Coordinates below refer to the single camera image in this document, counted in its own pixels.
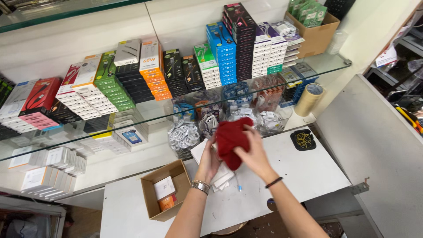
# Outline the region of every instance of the beaded bracelet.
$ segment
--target beaded bracelet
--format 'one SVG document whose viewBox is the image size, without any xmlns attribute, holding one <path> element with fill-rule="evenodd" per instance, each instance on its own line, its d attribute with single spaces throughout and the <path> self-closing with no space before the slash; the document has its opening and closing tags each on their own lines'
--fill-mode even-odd
<svg viewBox="0 0 423 238">
<path fill-rule="evenodd" d="M 281 181 L 283 178 L 279 177 L 277 179 L 275 179 L 273 182 L 269 183 L 268 185 L 266 185 L 266 188 L 269 188 L 270 186 L 274 185 L 275 183 Z"/>
</svg>

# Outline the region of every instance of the metal bracket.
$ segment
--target metal bracket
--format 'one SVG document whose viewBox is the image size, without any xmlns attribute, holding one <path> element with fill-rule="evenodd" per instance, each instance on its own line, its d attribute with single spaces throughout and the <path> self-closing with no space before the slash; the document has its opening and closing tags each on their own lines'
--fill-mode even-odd
<svg viewBox="0 0 423 238">
<path fill-rule="evenodd" d="M 369 186 L 366 183 L 360 183 L 360 184 L 349 187 L 349 190 L 352 195 L 357 195 L 362 192 L 369 191 Z"/>
</svg>

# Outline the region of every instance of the green packet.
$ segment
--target green packet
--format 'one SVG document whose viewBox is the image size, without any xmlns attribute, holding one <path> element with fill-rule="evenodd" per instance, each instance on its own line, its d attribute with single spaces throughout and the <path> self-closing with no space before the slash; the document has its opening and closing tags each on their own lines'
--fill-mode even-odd
<svg viewBox="0 0 423 238">
<path fill-rule="evenodd" d="M 305 16 L 307 15 L 308 11 L 313 8 L 312 4 L 316 3 L 314 0 L 307 0 L 305 3 L 301 4 L 299 6 L 299 10 L 297 15 L 295 16 L 295 18 L 299 21 L 299 22 L 303 22 L 305 19 Z"/>
<path fill-rule="evenodd" d="M 296 17 L 298 15 L 298 12 L 299 12 L 299 7 L 303 3 L 305 3 L 306 1 L 307 0 L 294 0 L 294 4 L 293 4 L 293 7 L 292 7 L 291 15 L 294 16 L 294 17 Z"/>
<path fill-rule="evenodd" d="M 306 28 L 320 26 L 327 12 L 327 7 L 322 5 L 310 10 L 303 22 Z"/>
</svg>

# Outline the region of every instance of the wristwatch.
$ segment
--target wristwatch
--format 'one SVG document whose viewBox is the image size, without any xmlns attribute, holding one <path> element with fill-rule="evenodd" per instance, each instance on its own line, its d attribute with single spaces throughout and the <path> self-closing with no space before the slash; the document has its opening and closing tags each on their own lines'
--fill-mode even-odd
<svg viewBox="0 0 423 238">
<path fill-rule="evenodd" d="M 198 188 L 201 191 L 203 191 L 204 193 L 206 193 L 207 195 L 209 195 L 209 189 L 210 188 L 204 183 L 192 181 L 191 188 Z"/>
</svg>

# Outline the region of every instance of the red beanie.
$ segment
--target red beanie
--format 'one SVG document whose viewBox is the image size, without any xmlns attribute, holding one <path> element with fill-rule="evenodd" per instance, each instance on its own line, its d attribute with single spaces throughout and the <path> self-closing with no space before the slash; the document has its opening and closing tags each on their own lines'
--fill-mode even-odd
<svg viewBox="0 0 423 238">
<path fill-rule="evenodd" d="M 247 136 L 242 133 L 245 130 L 244 124 L 254 125 L 251 118 L 242 117 L 234 122 L 220 122 L 216 131 L 217 153 L 233 171 L 237 170 L 242 163 L 233 149 L 241 146 L 246 152 L 250 150 L 250 142 Z"/>
</svg>

